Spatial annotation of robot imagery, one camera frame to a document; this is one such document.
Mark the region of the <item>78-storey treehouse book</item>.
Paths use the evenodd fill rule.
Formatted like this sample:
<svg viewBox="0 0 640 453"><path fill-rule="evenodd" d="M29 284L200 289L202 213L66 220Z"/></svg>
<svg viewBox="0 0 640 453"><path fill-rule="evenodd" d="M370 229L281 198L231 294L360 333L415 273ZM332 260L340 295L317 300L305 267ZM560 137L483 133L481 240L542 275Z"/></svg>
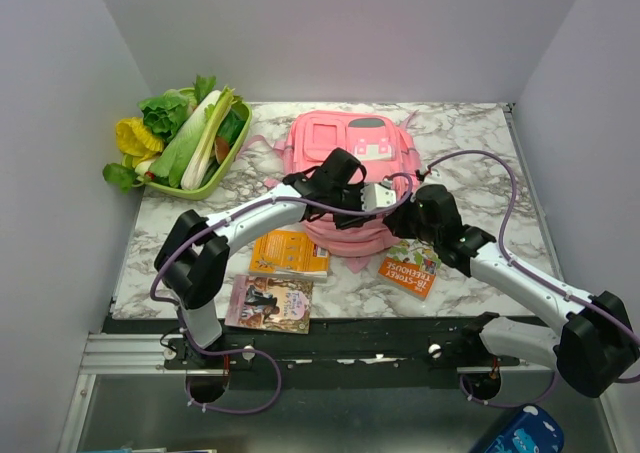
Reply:
<svg viewBox="0 0 640 453"><path fill-rule="evenodd" d="M436 281L440 266L441 261L430 245L403 239L388 250L378 269L378 277L424 301Z"/></svg>

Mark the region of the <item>pink school backpack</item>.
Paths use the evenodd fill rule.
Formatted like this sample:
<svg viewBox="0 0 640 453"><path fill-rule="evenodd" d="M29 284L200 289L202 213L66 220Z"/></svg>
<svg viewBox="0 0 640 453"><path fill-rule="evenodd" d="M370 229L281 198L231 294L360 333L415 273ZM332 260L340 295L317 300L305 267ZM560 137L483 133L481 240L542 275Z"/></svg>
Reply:
<svg viewBox="0 0 640 453"><path fill-rule="evenodd" d="M356 189L385 180L391 174L404 172L412 177L421 168L420 155L407 127L415 116L410 113L396 124L380 115L337 111L312 111L297 117L288 137L270 146L283 162L286 175L319 167L332 151L340 148L361 166L347 166L331 179ZM380 217L364 222L360 218L340 217L353 226L339 230L332 214L304 224L314 243L331 254L347 260L349 268L358 272L370 257L399 242Z"/></svg>

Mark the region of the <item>orange paperback book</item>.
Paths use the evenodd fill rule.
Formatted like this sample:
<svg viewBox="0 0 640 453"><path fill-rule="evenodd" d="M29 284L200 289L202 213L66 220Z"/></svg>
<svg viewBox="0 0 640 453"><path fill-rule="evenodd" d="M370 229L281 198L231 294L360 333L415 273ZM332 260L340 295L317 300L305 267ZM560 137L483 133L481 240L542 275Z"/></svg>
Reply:
<svg viewBox="0 0 640 453"><path fill-rule="evenodd" d="M248 272L252 276L325 282L329 252L304 232L274 230L258 238Z"/></svg>

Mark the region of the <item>pink illustrated storybook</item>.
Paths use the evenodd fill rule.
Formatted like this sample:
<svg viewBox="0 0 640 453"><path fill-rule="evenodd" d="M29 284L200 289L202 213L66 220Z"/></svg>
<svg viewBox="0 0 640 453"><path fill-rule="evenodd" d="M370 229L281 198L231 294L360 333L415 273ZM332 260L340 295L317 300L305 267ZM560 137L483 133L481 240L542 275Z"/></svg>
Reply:
<svg viewBox="0 0 640 453"><path fill-rule="evenodd" d="M235 278L224 324L270 332L308 334L314 284L239 275Z"/></svg>

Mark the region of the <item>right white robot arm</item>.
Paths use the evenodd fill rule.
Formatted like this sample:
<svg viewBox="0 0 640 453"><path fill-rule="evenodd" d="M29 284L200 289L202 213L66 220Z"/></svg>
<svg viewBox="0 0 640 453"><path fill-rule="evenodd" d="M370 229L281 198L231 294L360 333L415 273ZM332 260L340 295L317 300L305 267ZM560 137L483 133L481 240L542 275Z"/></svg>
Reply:
<svg viewBox="0 0 640 453"><path fill-rule="evenodd" d="M467 362L480 365L494 355L525 360L554 370L590 398L628 382L639 338L615 294L591 294L518 262L499 238L463 223L453 195L439 184L420 187L383 222L398 238L429 243L443 264L508 295L541 320L536 326L490 315L460 340Z"/></svg>

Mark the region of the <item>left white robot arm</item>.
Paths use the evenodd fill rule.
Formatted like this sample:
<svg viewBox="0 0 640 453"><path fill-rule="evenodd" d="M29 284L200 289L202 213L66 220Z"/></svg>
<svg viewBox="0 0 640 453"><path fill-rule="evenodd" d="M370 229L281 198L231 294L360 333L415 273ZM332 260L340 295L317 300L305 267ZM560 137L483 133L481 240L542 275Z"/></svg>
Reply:
<svg viewBox="0 0 640 453"><path fill-rule="evenodd" d="M190 336L187 355L201 368L214 366L222 353L215 296L228 260L267 233L326 213L338 229L357 227L391 203L378 186L366 184L366 169L355 156L337 148L324 162L284 177L268 193L225 212L179 216L154 266L153 290L164 283L176 296L179 319Z"/></svg>

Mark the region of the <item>green vegetable tray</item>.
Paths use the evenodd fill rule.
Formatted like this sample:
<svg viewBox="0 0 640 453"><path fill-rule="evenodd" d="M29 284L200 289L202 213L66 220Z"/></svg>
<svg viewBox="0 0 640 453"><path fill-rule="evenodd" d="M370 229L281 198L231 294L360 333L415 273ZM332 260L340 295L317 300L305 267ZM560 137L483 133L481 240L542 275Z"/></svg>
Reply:
<svg viewBox="0 0 640 453"><path fill-rule="evenodd" d="M237 107L237 112L246 118L245 126L240 133L240 136L238 137L236 143L231 147L229 155L219 167L212 168L208 171L208 175L205 178L205 183L201 187L192 191L173 189L168 187L167 185L154 182L149 176L146 175L147 171L145 171L145 173L140 176L140 179L143 180L148 187L177 198L188 200L202 200L209 197L214 189L218 186L218 184L222 181L227 172L230 170L236 155L239 153L240 148L243 146L248 135L249 126L252 120L252 110L249 105L244 102L242 97L241 100L242 103ZM165 149L169 142L163 142Z"/></svg>

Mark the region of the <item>white napa cabbage toy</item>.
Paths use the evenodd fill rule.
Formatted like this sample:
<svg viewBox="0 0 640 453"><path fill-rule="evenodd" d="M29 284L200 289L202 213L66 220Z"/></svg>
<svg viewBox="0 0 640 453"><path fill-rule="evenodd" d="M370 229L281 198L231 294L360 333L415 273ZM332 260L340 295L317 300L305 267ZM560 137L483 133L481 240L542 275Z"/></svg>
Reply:
<svg viewBox="0 0 640 453"><path fill-rule="evenodd" d="M146 175L173 189L196 190L208 171L219 167L242 132L246 118L237 112L242 103L235 90L211 91L180 127Z"/></svg>

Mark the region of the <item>green lettuce toy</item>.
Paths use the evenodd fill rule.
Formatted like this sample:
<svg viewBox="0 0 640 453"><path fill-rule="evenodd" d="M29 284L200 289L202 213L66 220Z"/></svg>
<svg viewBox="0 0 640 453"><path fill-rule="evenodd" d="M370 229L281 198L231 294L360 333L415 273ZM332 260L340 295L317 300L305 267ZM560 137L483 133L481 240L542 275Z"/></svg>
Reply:
<svg viewBox="0 0 640 453"><path fill-rule="evenodd" d="M214 90L216 83L215 76L198 75L191 87L169 89L161 95L141 100L138 108L143 124L153 135L169 142L202 100Z"/></svg>

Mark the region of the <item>yellow flower toy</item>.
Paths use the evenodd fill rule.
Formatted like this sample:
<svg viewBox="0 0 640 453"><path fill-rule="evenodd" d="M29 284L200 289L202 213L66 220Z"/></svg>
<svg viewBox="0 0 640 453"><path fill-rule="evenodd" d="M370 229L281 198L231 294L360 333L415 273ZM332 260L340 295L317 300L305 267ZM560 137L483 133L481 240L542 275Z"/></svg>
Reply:
<svg viewBox="0 0 640 453"><path fill-rule="evenodd" d="M121 119L115 126L116 145L124 153L134 157L153 156L164 150L164 142L156 137L142 118Z"/></svg>

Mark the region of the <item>blue shark pencil case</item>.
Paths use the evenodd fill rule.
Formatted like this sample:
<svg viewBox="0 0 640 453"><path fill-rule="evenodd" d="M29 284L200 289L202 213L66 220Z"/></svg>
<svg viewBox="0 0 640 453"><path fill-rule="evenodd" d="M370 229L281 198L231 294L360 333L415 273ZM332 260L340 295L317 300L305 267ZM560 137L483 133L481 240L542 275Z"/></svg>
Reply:
<svg viewBox="0 0 640 453"><path fill-rule="evenodd" d="M565 436L540 406L525 404L502 414L470 449L473 453L562 452Z"/></svg>

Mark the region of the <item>black mounting base rail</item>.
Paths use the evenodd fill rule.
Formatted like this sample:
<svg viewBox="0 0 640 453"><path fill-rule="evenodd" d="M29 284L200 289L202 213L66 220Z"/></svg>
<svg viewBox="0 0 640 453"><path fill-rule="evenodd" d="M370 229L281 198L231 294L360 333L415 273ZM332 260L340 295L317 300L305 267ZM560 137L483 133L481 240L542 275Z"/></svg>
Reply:
<svg viewBox="0 0 640 453"><path fill-rule="evenodd" d="M496 385L517 365L490 354L475 332L478 319L314 319L306 334L226 327L211 353L196 352L174 320L115 320L102 330L160 350L158 370L210 379L232 389L453 388L461 372Z"/></svg>

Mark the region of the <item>aluminium frame rail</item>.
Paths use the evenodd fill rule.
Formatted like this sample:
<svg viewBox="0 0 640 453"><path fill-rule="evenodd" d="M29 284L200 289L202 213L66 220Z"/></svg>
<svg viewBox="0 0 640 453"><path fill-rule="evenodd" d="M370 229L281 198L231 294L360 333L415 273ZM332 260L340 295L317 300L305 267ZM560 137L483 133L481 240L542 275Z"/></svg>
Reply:
<svg viewBox="0 0 640 453"><path fill-rule="evenodd" d="M163 373L164 348L158 334L91 334L80 363L81 374Z"/></svg>

